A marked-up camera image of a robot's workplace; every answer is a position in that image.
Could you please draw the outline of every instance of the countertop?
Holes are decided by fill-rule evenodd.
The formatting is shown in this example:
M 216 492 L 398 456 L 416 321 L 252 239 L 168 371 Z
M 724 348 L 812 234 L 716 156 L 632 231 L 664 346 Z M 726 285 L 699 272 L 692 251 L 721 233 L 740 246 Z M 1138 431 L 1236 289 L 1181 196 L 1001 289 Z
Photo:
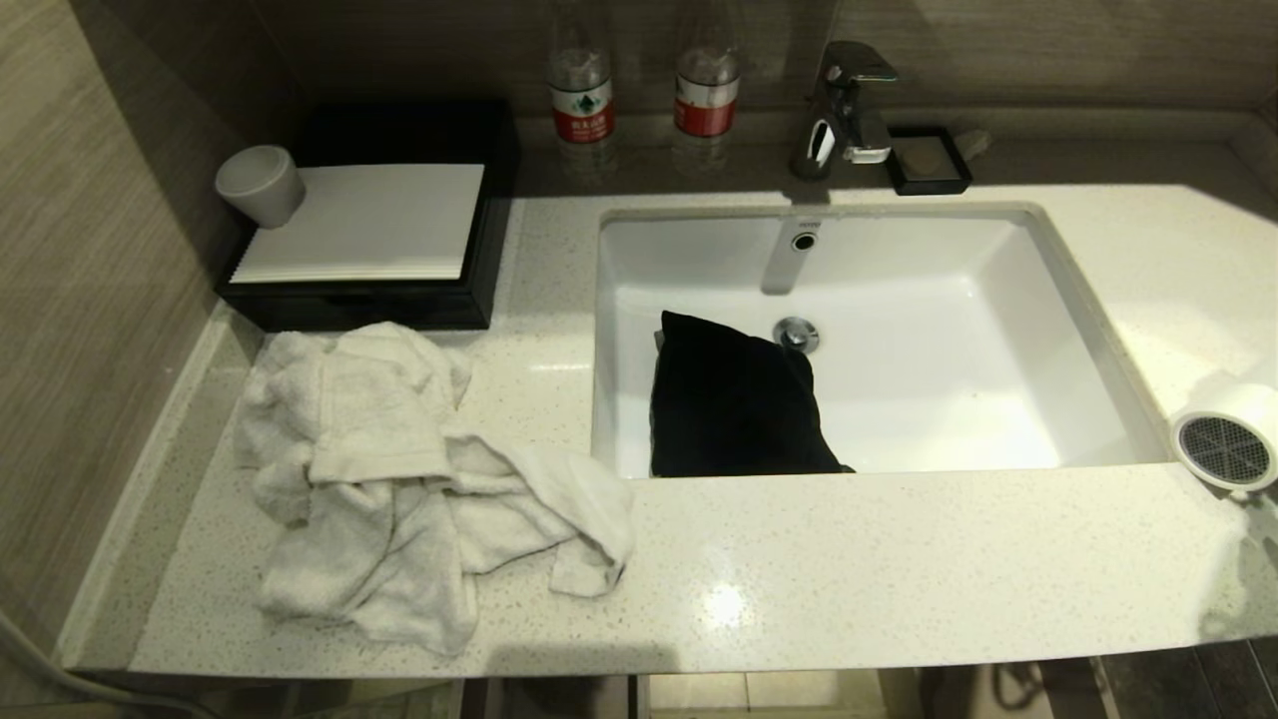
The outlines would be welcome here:
M 791 197 L 813 198 L 809 185 L 777 179 L 780 148 L 736 148 L 736 170 L 695 194 L 647 189 L 644 176 L 668 172 L 665 153 L 631 160 L 608 194 L 562 194 L 551 175 L 527 174 L 492 328 L 429 335 L 474 358 L 461 406 L 474 425 L 589 452 L 601 221 L 783 212 Z M 943 198 L 897 197 L 875 171 L 841 169 L 827 211 L 1042 207 L 1154 415 L 1167 418 L 1206 384 L 1278 354 L 1278 203 L 1228 147 L 1003 142 L 971 169 L 976 184 Z M 754 189 L 769 181 L 783 190 Z M 279 530 L 253 508 L 227 437 L 153 602 L 134 608 L 129 670 L 466 677 L 883 668 L 1278 633 L 1273 502 L 1240 507 L 1162 464 L 635 481 L 639 547 L 616 591 L 597 600 L 553 595 L 548 556 L 518 561 L 479 580 L 478 631 L 465 654 L 445 659 L 366 641 L 351 627 L 261 617 L 250 603 Z M 96 645 L 120 622 L 100 612 L 89 631 L 100 635 Z M 111 663 L 95 654 L 92 637 L 72 644 L 68 665 Z

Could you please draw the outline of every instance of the backsplash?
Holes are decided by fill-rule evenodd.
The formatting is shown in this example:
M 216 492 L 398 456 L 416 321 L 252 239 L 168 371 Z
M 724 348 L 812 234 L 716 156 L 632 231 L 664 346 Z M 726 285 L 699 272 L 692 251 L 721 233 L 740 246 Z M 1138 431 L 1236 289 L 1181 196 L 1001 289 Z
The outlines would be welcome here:
M 239 234 L 213 172 L 302 97 L 244 0 L 0 3 L 0 607 L 50 650 Z
M 546 112 L 539 3 L 253 0 L 320 98 L 497 93 Z M 610 0 L 622 112 L 671 103 L 679 0 Z M 750 0 L 745 109 L 799 106 L 827 38 L 875 46 L 901 74 L 884 105 L 1255 109 L 1278 66 L 1273 0 Z

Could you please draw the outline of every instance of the black soap dish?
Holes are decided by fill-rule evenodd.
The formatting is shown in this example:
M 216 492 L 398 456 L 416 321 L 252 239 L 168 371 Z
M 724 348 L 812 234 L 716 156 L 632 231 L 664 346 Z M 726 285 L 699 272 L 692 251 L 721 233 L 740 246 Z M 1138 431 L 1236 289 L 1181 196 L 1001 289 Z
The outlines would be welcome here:
M 897 194 L 962 194 L 971 172 L 946 128 L 891 128 L 887 171 Z

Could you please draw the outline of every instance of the floor tile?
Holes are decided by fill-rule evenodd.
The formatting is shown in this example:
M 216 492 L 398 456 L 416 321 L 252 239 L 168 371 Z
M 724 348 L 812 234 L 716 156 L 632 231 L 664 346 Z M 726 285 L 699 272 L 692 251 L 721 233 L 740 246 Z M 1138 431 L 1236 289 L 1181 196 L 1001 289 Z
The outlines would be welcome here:
M 851 716 L 887 716 L 887 704 L 883 699 L 883 686 L 879 682 L 878 669 L 843 669 L 838 672 L 838 693 L 842 696 L 842 706 Z M 918 683 L 912 683 L 912 691 L 918 697 Z
M 1208 644 L 1194 650 L 1220 714 L 1229 719 L 1278 719 L 1261 665 L 1245 641 Z
M 929 667 L 919 691 L 928 719 L 1053 719 L 1033 664 Z
M 1192 649 L 1100 658 L 1123 719 L 1226 719 Z
M 626 719 L 630 715 L 630 678 L 625 674 L 502 679 L 502 693 L 501 719 Z
M 750 709 L 835 708 L 838 672 L 759 672 L 745 676 Z
M 745 674 L 653 674 L 648 706 L 661 709 L 745 709 Z

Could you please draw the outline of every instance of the tissue box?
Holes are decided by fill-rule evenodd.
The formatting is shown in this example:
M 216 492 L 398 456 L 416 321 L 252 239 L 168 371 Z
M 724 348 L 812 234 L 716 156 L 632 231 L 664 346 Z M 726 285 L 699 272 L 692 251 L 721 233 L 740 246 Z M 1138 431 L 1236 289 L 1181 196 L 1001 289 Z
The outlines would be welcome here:
M 502 101 L 321 106 L 307 198 L 243 238 L 217 292 L 266 331 L 487 328 L 519 167 Z

